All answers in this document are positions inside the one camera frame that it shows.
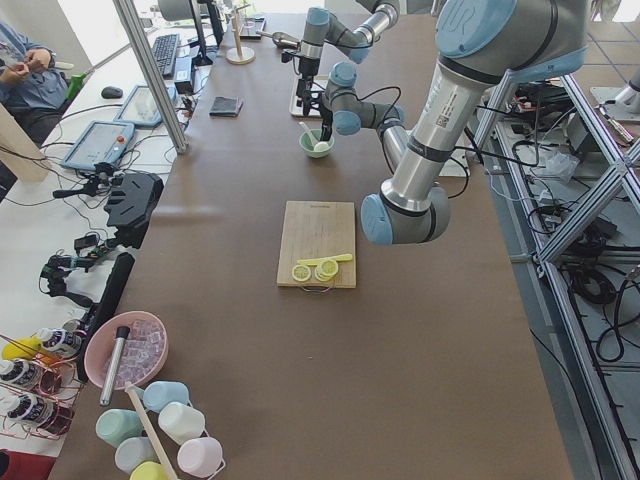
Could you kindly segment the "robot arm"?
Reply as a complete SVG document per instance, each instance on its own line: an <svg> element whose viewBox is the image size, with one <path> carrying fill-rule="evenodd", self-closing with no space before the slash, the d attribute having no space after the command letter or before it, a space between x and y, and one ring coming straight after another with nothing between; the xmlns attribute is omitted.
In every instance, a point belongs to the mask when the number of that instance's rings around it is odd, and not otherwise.
<svg viewBox="0 0 640 480"><path fill-rule="evenodd" d="M398 1L358 1L358 4L371 15L355 29L349 29L325 8L312 7L307 12L302 39L297 49L290 52L298 58L300 78L296 96L304 115L308 115L312 109L312 87L324 45L336 47L352 62L360 64L376 39L386 29L393 27L400 15Z"/></svg>
<svg viewBox="0 0 640 480"><path fill-rule="evenodd" d="M360 219L375 244L439 237L450 218L437 178L483 93L507 74L519 83L573 73L583 62L586 1L449 1L436 23L439 56L421 116L411 130L401 109L358 99L356 70L332 67L320 97L325 134L377 131L394 174L364 198Z"/></svg>

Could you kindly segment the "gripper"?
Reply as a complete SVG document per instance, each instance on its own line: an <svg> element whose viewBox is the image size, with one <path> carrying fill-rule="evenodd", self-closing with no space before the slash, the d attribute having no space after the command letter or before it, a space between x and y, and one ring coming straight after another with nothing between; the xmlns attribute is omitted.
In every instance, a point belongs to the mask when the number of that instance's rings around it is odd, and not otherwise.
<svg viewBox="0 0 640 480"><path fill-rule="evenodd" d="M331 110L327 110L326 108L321 108L320 115L322 120L320 140L324 142L328 142L332 136L333 113Z"/></svg>
<svg viewBox="0 0 640 480"><path fill-rule="evenodd" d="M302 112L308 115L312 107L312 88L314 78L318 74L320 66L319 58L299 57L300 78L297 83L296 95L301 101Z"/></svg>

